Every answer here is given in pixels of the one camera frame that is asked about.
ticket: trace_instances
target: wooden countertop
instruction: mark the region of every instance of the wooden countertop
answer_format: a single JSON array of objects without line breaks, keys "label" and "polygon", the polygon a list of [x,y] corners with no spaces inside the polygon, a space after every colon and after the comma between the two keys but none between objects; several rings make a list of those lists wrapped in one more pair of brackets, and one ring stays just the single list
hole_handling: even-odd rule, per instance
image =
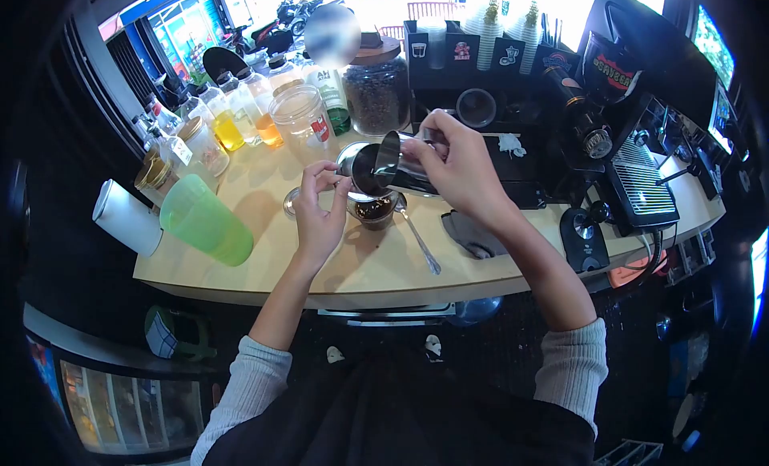
[{"label": "wooden countertop", "polygon": [[[338,146],[327,152],[335,160],[338,150],[363,137],[351,131],[337,139]],[[319,156],[289,147],[270,150],[245,146],[232,154],[221,176],[217,196],[254,233],[254,250],[244,264],[230,268],[163,234],[157,251],[139,256],[134,278],[171,294],[245,305],[261,305],[283,274],[298,245],[294,219],[282,203],[285,195],[302,179],[303,163]],[[664,175],[683,168],[670,159]],[[697,178],[689,174],[674,179],[680,221],[678,241],[709,228],[724,213],[719,198],[707,201]],[[330,207],[333,192],[322,193],[321,203]],[[411,220],[443,271],[430,273],[414,235],[396,214],[394,224],[382,231],[363,229],[348,216],[341,244],[312,283],[308,308],[362,309],[407,307],[437,302],[461,301],[505,295],[527,290],[521,272],[510,256],[477,260],[448,237],[441,214],[451,210],[443,201],[409,195]],[[526,218],[564,253],[558,230],[566,204],[552,204],[538,211],[524,211]],[[613,266],[645,257],[637,238],[620,238],[607,224],[601,224]],[[664,232],[665,247],[672,244],[674,228]]]}]

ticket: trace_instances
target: green plastic cup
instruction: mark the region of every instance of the green plastic cup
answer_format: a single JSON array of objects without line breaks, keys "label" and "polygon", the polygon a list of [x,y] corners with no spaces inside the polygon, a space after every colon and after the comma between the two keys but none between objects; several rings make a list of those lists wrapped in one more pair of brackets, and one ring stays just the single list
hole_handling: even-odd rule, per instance
[{"label": "green plastic cup", "polygon": [[166,194],[160,226],[228,266],[243,264],[254,247],[251,231],[194,173]]}]

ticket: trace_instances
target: person's left hand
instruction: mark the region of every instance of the person's left hand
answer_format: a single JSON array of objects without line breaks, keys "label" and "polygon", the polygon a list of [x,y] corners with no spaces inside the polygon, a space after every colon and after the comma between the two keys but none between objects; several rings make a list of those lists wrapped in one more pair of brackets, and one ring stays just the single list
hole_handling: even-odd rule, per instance
[{"label": "person's left hand", "polygon": [[[296,257],[315,274],[323,267],[328,256],[336,249],[347,221],[347,193],[352,179],[336,175],[336,163],[320,161],[304,168],[299,196],[294,199],[296,225],[299,230],[299,249]],[[318,205],[318,192],[335,184],[331,211]]]}]

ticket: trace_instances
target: hand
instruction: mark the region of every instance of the hand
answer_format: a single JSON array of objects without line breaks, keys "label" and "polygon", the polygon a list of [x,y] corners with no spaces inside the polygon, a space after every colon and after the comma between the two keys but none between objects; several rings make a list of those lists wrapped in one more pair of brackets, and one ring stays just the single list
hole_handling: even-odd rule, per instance
[{"label": "hand", "polygon": [[[313,274],[321,270],[336,249],[347,221],[347,192],[352,179],[333,174],[337,169],[339,166],[330,161],[305,167],[301,190],[294,200],[299,231],[299,249],[294,256]],[[324,211],[318,205],[318,192],[332,185],[336,187],[332,210]]]},{"label": "hand", "polygon": [[492,226],[501,220],[500,212],[515,205],[499,182],[483,136],[441,109],[425,118],[420,128],[424,127],[437,129],[446,136],[450,146],[446,162],[433,147],[418,139],[406,141],[405,152],[419,159],[446,202],[494,230]]}]

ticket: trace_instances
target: gold lid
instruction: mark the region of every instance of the gold lid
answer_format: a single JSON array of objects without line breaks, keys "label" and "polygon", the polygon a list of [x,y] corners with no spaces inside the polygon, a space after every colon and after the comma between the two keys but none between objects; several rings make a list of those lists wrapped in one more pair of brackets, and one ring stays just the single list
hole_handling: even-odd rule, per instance
[{"label": "gold lid", "polygon": [[153,188],[163,184],[168,177],[168,171],[171,170],[171,163],[165,163],[160,159],[160,155],[155,150],[150,150],[145,155],[144,163],[141,165],[139,173],[136,174],[134,187],[138,190]]},{"label": "gold lid", "polygon": [[187,121],[187,124],[179,130],[176,136],[183,141],[187,141],[200,131],[200,127],[203,127],[203,119],[200,117],[193,117]]}]

